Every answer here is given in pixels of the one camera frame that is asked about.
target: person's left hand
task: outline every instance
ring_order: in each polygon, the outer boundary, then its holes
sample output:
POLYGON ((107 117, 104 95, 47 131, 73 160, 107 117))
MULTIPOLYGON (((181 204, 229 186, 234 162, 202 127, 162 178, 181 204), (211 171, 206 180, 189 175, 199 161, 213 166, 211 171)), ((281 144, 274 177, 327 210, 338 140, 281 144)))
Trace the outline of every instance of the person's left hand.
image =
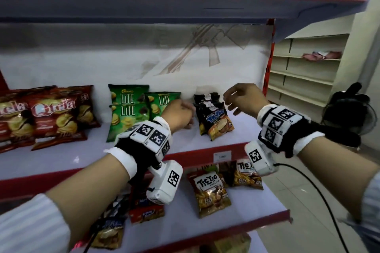
POLYGON ((194 124, 194 115, 195 107, 192 103, 176 99, 166 106, 161 117, 169 124, 170 131, 173 134, 182 128, 190 129, 194 124))

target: floor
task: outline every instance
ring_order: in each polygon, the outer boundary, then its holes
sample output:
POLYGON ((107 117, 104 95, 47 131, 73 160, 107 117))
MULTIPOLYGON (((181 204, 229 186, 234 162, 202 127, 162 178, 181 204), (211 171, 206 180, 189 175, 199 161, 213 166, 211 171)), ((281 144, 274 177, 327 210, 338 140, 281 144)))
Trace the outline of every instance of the floor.
MULTIPOLYGON (((336 218, 344 218, 347 211, 311 174, 297 158, 276 156, 281 163, 290 164, 305 173, 321 190, 336 218)), ((288 167, 263 177, 283 205, 291 210, 293 223, 279 223, 257 230, 269 253, 330 253, 344 252, 330 214, 316 189, 301 174, 288 167)), ((338 223, 350 253, 367 252, 354 230, 338 223)))

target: hand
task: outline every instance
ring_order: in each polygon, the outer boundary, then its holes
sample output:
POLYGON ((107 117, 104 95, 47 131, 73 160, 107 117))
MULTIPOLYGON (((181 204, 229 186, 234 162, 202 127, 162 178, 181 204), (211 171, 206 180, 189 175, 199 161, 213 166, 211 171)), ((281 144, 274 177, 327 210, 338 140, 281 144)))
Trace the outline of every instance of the hand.
POLYGON ((166 106, 161 117, 169 124, 170 131, 173 134, 182 128, 190 129, 194 124, 194 115, 195 107, 190 102, 176 99, 166 106))
POLYGON ((223 94, 228 110, 234 110, 234 115, 244 112, 254 118, 260 109, 270 104, 259 87, 253 83, 237 83, 223 94))

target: price tag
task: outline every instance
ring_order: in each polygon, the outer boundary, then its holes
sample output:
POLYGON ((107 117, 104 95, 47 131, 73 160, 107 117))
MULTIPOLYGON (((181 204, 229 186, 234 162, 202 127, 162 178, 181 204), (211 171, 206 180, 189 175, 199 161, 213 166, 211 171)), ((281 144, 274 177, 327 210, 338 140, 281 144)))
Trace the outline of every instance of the price tag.
POLYGON ((214 153, 214 163, 231 161, 231 151, 223 151, 214 153))

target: sleeve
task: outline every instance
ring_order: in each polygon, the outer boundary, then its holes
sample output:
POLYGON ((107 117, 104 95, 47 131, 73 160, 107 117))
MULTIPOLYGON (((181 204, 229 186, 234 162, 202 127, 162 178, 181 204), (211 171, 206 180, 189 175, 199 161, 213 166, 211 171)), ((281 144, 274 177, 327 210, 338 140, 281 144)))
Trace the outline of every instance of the sleeve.
POLYGON ((380 172, 373 177, 364 192, 361 216, 360 223, 350 216, 344 222, 359 234, 368 252, 380 252, 380 172))
POLYGON ((65 253, 70 229, 45 194, 0 216, 0 253, 65 253))

